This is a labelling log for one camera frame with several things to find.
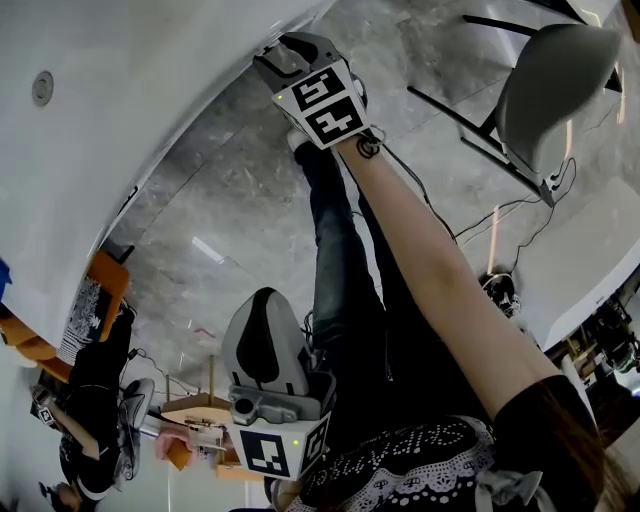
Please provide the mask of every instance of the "floor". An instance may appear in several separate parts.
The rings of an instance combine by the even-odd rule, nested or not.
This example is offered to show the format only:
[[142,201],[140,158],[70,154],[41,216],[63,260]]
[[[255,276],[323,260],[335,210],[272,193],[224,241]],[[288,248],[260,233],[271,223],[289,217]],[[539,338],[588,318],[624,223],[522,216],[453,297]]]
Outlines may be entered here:
[[[533,28],[566,22],[518,0],[338,0],[318,27],[363,79],[372,121],[422,178],[454,232],[495,205],[528,195],[463,146],[453,122],[405,90],[412,83],[474,122],[488,116],[526,38],[465,25],[465,13]],[[621,10],[605,25],[629,33]],[[590,110],[573,148],[575,184],[551,227],[578,211],[612,175],[640,193],[640,50],[631,39],[624,43],[619,70],[625,95],[603,92]],[[127,262],[130,300],[138,311],[132,344],[192,386],[206,382],[207,356],[219,353],[232,315],[257,289],[278,289],[299,319],[312,306],[315,244],[308,186],[286,144],[289,123],[269,98],[253,69],[238,78],[172,148],[112,234],[115,242],[136,246]],[[355,200],[355,187],[347,181]],[[537,204],[509,213],[500,223],[496,262],[512,263],[518,244],[549,212]],[[356,217],[378,283],[361,220]],[[488,258],[485,227],[459,240],[478,272]],[[148,373],[145,364],[134,360],[128,375]],[[215,382],[216,394],[223,396],[228,380],[219,360]]]

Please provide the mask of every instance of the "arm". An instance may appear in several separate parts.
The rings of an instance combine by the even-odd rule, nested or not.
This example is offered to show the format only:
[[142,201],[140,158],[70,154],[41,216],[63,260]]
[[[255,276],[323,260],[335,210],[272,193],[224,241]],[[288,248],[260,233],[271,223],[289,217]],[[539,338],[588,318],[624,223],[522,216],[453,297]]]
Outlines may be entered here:
[[491,302],[440,222],[380,154],[338,150],[367,198],[422,314],[489,416],[558,370]]
[[53,400],[46,404],[54,419],[59,422],[82,445],[82,453],[94,460],[100,460],[100,446],[82,425],[58,407]]

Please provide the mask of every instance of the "person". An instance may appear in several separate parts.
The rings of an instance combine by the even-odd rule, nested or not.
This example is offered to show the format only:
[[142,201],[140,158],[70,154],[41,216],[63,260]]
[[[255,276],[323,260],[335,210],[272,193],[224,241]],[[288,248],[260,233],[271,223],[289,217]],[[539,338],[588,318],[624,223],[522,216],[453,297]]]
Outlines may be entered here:
[[336,148],[359,188],[382,302],[332,152],[288,136],[311,188],[313,347],[337,402],[325,460],[280,486],[276,509],[581,512],[611,486],[621,503],[628,489],[576,390],[483,292],[384,155],[367,157],[358,140]]
[[67,482],[54,487],[40,484],[56,512],[94,510],[117,473],[122,471],[130,479],[137,472],[136,430],[146,416],[154,385],[151,379],[134,381],[120,402],[120,374],[128,359],[134,319],[133,309],[123,303],[107,340],[78,352],[64,403],[56,403],[41,387],[33,390],[36,403],[49,409],[63,432],[60,465]]

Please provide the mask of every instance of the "jeans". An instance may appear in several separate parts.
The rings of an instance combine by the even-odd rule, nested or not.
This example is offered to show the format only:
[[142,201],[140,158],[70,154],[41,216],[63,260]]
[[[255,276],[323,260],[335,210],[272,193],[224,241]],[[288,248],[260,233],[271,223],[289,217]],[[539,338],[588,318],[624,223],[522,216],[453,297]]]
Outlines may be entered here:
[[367,203],[358,205],[373,239],[383,301],[368,272],[344,182],[331,151],[295,152],[311,186],[316,245],[313,346],[337,381],[327,444],[355,448],[383,431],[438,415],[486,419],[444,343],[418,309]]

